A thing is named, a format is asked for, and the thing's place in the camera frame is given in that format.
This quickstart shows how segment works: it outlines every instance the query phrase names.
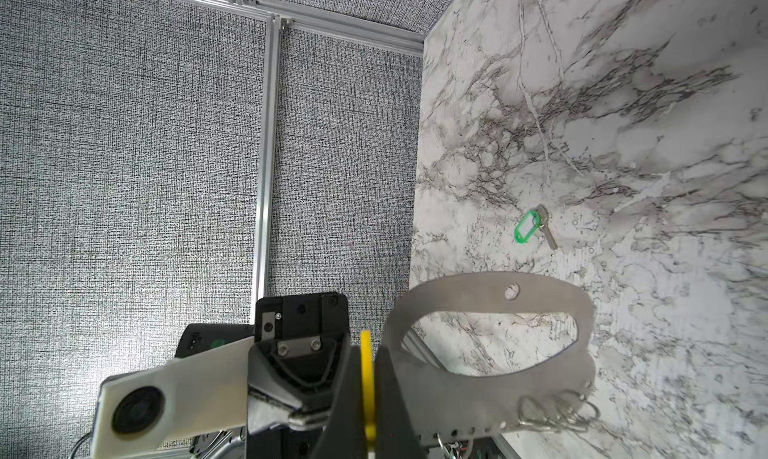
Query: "marble surface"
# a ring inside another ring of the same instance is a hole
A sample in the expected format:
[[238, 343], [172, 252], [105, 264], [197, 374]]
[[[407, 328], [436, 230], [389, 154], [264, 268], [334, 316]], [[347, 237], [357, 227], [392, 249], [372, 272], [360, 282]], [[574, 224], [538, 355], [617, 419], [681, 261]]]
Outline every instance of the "marble surface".
[[[766, 39], [768, 0], [456, 0], [428, 35], [411, 286], [535, 272], [594, 301], [602, 419], [506, 434], [524, 459], [768, 457]], [[556, 252], [514, 241], [537, 204]], [[488, 375], [569, 327], [441, 313], [417, 330], [449, 370]]]

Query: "oval hole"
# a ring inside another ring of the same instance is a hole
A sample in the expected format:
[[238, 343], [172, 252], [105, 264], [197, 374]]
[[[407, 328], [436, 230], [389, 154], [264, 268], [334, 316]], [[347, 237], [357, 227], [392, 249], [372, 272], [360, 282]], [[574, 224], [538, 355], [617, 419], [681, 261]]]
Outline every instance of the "oval hole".
[[495, 376], [528, 369], [573, 344], [576, 320], [564, 312], [433, 312], [414, 330], [448, 371]]
[[513, 301], [518, 297], [518, 294], [520, 294], [520, 285], [512, 282], [504, 290], [504, 299], [507, 299], [508, 301]]

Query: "camera lens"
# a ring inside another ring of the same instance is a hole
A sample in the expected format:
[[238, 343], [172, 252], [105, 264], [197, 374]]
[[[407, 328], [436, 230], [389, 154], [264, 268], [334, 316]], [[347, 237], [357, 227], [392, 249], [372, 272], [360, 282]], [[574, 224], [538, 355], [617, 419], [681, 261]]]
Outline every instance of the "camera lens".
[[112, 415], [112, 430], [118, 434], [142, 432], [163, 414], [165, 397], [157, 387], [141, 387], [125, 396]]

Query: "key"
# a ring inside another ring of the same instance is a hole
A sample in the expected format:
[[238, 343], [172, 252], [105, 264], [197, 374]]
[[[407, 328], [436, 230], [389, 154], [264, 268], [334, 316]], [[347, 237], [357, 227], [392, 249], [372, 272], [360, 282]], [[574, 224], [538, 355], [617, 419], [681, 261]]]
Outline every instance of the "key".
[[547, 226], [547, 223], [549, 222], [549, 213], [547, 212], [547, 209], [540, 204], [536, 208], [536, 212], [538, 212], [539, 217], [542, 218], [542, 224], [539, 225], [538, 227], [544, 233], [544, 237], [547, 238], [547, 243], [549, 244], [549, 247], [552, 248], [553, 251], [557, 250], [558, 243], [554, 241], [554, 236], [552, 235], [552, 231], [550, 231], [549, 227]]

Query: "yellow object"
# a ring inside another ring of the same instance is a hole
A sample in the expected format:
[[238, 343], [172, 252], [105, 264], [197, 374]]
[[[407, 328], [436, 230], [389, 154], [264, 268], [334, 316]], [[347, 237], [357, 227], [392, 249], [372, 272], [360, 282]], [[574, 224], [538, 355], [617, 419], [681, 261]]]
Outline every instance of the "yellow object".
[[373, 353], [371, 331], [360, 332], [360, 360], [362, 370], [362, 416], [366, 423], [368, 450], [376, 446], [376, 398], [373, 394]]

